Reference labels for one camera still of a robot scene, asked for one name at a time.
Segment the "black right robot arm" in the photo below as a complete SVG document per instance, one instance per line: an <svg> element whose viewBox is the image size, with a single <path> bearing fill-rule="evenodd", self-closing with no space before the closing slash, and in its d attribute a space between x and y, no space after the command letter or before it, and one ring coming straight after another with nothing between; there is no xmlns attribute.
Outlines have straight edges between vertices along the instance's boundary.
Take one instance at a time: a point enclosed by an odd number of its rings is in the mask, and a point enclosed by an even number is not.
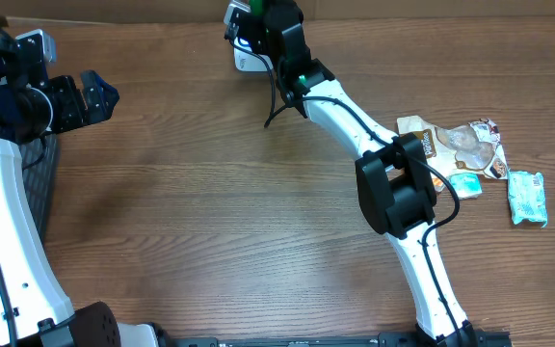
<svg viewBox="0 0 555 347"><path fill-rule="evenodd" d="M431 167L422 142L399 136L370 118L335 75L311 54L304 14L294 1L231 1L225 39L258 59L272 96L297 110L342 145L355 161L360 210L393 247L415 303L418 346L476 346L479 338L453 292L436 243L451 222L435 219Z"/></svg>

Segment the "white brown snack pouch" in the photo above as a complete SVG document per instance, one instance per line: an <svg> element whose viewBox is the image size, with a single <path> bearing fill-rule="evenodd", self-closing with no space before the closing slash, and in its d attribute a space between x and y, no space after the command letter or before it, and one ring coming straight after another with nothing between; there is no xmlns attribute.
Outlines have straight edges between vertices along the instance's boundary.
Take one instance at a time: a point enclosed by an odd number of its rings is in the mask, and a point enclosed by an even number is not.
<svg viewBox="0 0 555 347"><path fill-rule="evenodd" d="M501 135L492 120L445 129L419 116L409 116L397 119L397 127L401 135L413 133L421 141L428 163L445 177L471 173L507 178L509 166Z"/></svg>

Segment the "teal wet wipes pack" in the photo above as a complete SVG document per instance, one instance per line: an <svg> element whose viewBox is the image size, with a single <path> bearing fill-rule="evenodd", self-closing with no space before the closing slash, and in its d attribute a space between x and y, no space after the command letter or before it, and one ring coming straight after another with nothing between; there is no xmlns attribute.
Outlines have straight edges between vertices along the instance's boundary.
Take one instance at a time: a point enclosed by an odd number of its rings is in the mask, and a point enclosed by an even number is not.
<svg viewBox="0 0 555 347"><path fill-rule="evenodd" d="M526 221L547 226L544 178L541 173L509 171L508 201L514 225Z"/></svg>

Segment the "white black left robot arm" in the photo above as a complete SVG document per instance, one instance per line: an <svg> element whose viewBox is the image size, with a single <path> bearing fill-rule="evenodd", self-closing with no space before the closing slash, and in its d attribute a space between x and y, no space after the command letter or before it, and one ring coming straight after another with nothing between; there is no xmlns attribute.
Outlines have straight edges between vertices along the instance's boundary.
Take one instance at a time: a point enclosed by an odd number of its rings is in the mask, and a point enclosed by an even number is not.
<svg viewBox="0 0 555 347"><path fill-rule="evenodd" d="M150 324L120 323L97 302L75 308L57 281L32 216L20 149L108 120L118 91L96 72L50 77L54 41L0 27L0 346L158 346Z"/></svg>

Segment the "orange packet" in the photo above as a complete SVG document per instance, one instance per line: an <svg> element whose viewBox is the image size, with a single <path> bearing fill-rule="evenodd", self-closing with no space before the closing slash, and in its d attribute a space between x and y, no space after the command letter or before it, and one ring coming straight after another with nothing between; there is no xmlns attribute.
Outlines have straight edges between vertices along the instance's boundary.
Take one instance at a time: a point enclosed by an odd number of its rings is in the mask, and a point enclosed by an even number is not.
<svg viewBox="0 0 555 347"><path fill-rule="evenodd" d="M445 184L443 181L435 175L432 175L432 182L434 184L435 190L437 193L440 193L444 190Z"/></svg>

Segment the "teal tissue pack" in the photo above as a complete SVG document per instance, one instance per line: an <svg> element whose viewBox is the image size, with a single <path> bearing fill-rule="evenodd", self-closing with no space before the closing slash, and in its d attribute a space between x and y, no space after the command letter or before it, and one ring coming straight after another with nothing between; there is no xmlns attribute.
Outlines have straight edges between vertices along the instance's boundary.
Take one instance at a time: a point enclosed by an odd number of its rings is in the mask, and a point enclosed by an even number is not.
<svg viewBox="0 0 555 347"><path fill-rule="evenodd" d="M476 199L483 193L482 185L475 173L453 174L449 181L460 200Z"/></svg>

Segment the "green lid seasoning jar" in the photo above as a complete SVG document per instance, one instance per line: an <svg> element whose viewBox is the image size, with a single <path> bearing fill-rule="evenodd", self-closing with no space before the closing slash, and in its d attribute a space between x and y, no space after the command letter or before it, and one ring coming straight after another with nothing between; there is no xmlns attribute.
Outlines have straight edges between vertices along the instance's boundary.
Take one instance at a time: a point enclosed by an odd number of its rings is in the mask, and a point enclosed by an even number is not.
<svg viewBox="0 0 555 347"><path fill-rule="evenodd" d="M263 0L249 0L249 5L251 8L251 13L253 15L263 15L264 13Z"/></svg>

